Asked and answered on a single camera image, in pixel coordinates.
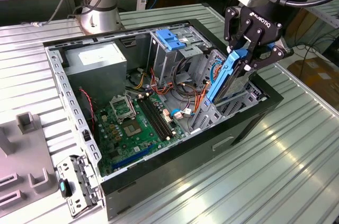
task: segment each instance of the green circuit board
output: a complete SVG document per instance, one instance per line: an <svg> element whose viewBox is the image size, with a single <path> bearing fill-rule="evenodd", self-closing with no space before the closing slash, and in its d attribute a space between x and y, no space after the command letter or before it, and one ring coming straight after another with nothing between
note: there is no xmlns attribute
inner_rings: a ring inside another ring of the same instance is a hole
<svg viewBox="0 0 339 224"><path fill-rule="evenodd" d="M162 110L165 107L159 97L154 94L149 97L149 100L164 119ZM102 159L99 161L99 170L102 176L109 175L119 168L127 166L184 137L184 132L180 126L172 122L167 126L172 133L174 132L174 135L170 140L161 140L138 105L137 99L132 99L131 103L135 109L136 117L133 120L125 119L121 124L117 122L111 106L95 112L99 130L99 140L97 142L102 155ZM114 104L114 108L128 112L129 110L126 110L125 105L125 102L117 102Z"/></svg>

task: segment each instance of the cardboard box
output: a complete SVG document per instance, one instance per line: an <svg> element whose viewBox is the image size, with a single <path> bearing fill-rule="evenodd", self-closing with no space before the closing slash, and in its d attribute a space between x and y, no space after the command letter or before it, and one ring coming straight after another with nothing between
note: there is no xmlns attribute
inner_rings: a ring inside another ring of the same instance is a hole
<svg viewBox="0 0 339 224"><path fill-rule="evenodd" d="M287 69L299 77L301 66L302 60L299 60ZM339 110L339 68L318 57L307 59L300 79L328 104Z"/></svg>

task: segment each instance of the yellow wire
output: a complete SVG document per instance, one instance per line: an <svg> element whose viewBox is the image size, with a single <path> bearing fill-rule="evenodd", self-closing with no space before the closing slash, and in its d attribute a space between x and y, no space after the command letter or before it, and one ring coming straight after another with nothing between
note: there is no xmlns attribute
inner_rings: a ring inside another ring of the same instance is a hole
<svg viewBox="0 0 339 224"><path fill-rule="evenodd" d="M136 87L134 87L134 89L139 89L139 88L142 87L142 84L144 83L144 75L145 75L145 73L142 74L139 85L137 85Z"/></svg>

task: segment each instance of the robotiq logo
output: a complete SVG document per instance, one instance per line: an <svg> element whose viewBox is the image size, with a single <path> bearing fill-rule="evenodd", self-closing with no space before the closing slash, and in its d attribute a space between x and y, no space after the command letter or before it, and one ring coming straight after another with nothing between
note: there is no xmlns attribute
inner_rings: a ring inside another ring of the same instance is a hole
<svg viewBox="0 0 339 224"><path fill-rule="evenodd" d="M261 16L258 16L257 14L255 14L254 12L251 12L249 14L250 16L255 17L256 19L258 19L260 22L262 22L267 28L271 27L271 23L267 22L266 19L263 19Z"/></svg>

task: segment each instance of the ribbed metal surface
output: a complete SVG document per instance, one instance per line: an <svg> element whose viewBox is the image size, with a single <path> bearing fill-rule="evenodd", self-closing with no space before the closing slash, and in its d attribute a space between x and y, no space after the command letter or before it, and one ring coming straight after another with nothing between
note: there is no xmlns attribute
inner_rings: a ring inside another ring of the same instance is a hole
<svg viewBox="0 0 339 224"><path fill-rule="evenodd" d="M320 5L320 6L315 6L315 7L310 7L306 8L309 12L313 13L316 15L318 18L322 19L326 23L330 24L334 28L339 27L339 0L334 0L332 2Z"/></svg>
<svg viewBox="0 0 339 224"><path fill-rule="evenodd" d="M121 15L127 28L199 19L222 37L221 17L201 5ZM51 78L42 41L81 35L75 21L0 28L0 122L39 114L56 165L78 148ZM112 223L332 223L339 213L338 115L272 65L260 71L283 102L240 144L119 215ZM72 220L56 192L0 223L103 223L93 209Z"/></svg>

